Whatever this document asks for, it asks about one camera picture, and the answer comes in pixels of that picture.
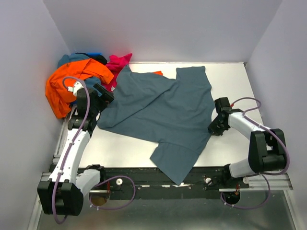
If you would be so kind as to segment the grey-blue t-shirt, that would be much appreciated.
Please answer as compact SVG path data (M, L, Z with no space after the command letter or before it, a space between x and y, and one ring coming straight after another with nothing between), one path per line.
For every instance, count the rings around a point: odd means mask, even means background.
M205 67L178 68L174 79L137 73L124 67L117 77L114 101L98 120L100 129L156 142L151 161L175 184L181 184L210 133L214 102Z

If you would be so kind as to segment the orange t-shirt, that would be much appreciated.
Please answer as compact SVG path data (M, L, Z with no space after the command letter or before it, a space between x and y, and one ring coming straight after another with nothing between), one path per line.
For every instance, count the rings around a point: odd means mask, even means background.
M64 79L65 77L76 77L85 80L90 77L98 77L104 83L109 84L114 78L113 73L103 64L94 59L80 60L64 64L58 68L46 81L46 98L56 118L64 118L70 111L70 103L74 102L76 96L66 88L73 87L75 79Z
M158 74L158 75L162 75L163 76L163 73L162 73L162 71L155 71L155 72L153 72L154 74Z

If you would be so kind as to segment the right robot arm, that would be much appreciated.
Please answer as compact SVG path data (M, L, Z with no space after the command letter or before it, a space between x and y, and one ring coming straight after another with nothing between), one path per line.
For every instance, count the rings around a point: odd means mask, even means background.
M221 136L230 128L234 128L249 140L248 157L224 167L224 178L243 178L257 174L281 175L289 167L289 152L286 148L284 133L280 129L271 129L254 121L247 112L261 107L242 111L234 108L227 97L214 101L217 117L208 126L213 136Z

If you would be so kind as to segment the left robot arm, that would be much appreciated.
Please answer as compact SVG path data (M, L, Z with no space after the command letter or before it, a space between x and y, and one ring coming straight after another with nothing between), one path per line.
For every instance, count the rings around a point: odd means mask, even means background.
M75 83L76 105L67 124L68 132L59 161L37 192L45 214L77 216L84 197L103 179L102 166L88 166L78 173L83 152L92 137L101 112L113 102L113 93L100 84L84 89Z

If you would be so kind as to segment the teal blue t-shirt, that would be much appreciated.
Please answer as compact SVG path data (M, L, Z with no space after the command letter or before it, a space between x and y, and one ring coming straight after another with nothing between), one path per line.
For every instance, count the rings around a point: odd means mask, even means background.
M71 55L64 55L59 61L58 61L58 65L57 68L62 67L65 64L71 63L71 62L76 62L76 61L81 61L81 60L87 60L92 58L93 59L94 56L90 56L86 53L74 53ZM86 84L86 86L90 89L93 89L95 91L97 91L98 95L101 95L101 93L94 87L95 84L99 84L102 85L100 79L97 76L92 76L89 77L87 79L84 80L84 83Z

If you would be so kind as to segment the magenta t-shirt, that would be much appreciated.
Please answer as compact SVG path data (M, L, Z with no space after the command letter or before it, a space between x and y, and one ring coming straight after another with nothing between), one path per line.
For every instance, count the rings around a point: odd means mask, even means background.
M118 74L122 71L122 69L126 65L130 63L130 60L132 58L132 53L128 53L122 57L111 55L109 58L110 58L110 61L106 64L106 67L112 72L114 77L109 84L105 85L105 88L108 91L113 92L117 86Z

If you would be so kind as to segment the crumpled orange t-shirt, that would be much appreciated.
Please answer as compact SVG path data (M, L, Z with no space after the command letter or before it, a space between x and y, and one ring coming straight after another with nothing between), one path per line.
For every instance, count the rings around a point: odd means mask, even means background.
M46 81L46 98L56 118L64 118L70 111L70 103L74 102L76 96L66 88L73 87L75 79L64 79L65 77L76 77L85 80L90 77L98 77L104 83L109 84L114 78L113 73L103 64L94 59L80 60L64 64L58 68Z

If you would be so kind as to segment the black garment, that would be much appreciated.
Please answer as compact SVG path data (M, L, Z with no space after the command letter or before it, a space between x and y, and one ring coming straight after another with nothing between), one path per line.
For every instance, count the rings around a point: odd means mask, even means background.
M102 55L97 55L93 57L94 60L98 61L99 63L106 65L107 64L107 59L102 56Z

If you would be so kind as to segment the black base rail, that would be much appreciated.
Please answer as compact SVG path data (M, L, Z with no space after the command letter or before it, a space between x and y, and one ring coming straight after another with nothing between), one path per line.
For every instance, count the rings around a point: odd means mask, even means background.
M111 181L92 188L90 195L112 200L218 199L221 191L234 193L249 187L243 178L227 176L223 166L193 167L180 185L158 168L99 167L99 170L102 181Z

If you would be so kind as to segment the aluminium extrusion frame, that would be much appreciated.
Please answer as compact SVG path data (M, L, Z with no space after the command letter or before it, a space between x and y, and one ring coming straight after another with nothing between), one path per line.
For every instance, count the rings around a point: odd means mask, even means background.
M209 130L221 135L236 129L249 140L248 157L226 166L194 167L181 184L172 182L158 168L105 168L100 165L79 166L81 156L90 140L89 133L74 138L69 115L63 123L60 138L49 172L42 174L34 212L55 215L56 222L81 213L86 199L98 210L96 198L105 201L122 200L129 205L136 199L221 199L237 207L240 195L248 190L292 190L289 176L284 172L288 159L284 134L257 124L238 109L218 109L218 116Z

